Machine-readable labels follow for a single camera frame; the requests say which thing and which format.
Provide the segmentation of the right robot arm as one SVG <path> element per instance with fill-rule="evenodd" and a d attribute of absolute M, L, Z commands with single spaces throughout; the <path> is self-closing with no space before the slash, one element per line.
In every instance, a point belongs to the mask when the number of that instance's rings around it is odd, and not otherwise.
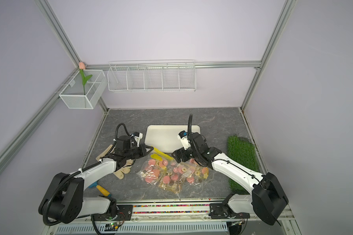
<path fill-rule="evenodd" d="M 238 201 L 237 194 L 232 193 L 227 196 L 222 202 L 223 214 L 226 218 L 236 217 L 241 213 L 255 213 L 268 225 L 277 223 L 289 203 L 277 177 L 270 172 L 262 174 L 251 170 L 231 159 L 221 150 L 209 147 L 203 135 L 192 131 L 192 120 L 193 116 L 190 115 L 187 130 L 178 133 L 182 147 L 172 153 L 174 159 L 178 163 L 193 159 L 200 166 L 224 174 L 250 194 L 251 207 L 247 209 Z"/>

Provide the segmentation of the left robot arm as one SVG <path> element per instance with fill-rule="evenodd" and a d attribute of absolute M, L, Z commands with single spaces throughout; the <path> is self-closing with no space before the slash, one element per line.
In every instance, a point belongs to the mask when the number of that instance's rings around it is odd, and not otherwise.
<path fill-rule="evenodd" d="M 61 172 L 55 175 L 38 208 L 43 223 L 46 226 L 67 224 L 76 218 L 95 214 L 115 219 L 119 209 L 111 195 L 85 197 L 83 194 L 101 178 L 129 170 L 135 160 L 149 155 L 154 147 L 141 143 L 142 138 L 142 133 L 126 131 L 125 135 L 115 136 L 113 144 L 94 164 L 70 174 Z"/>

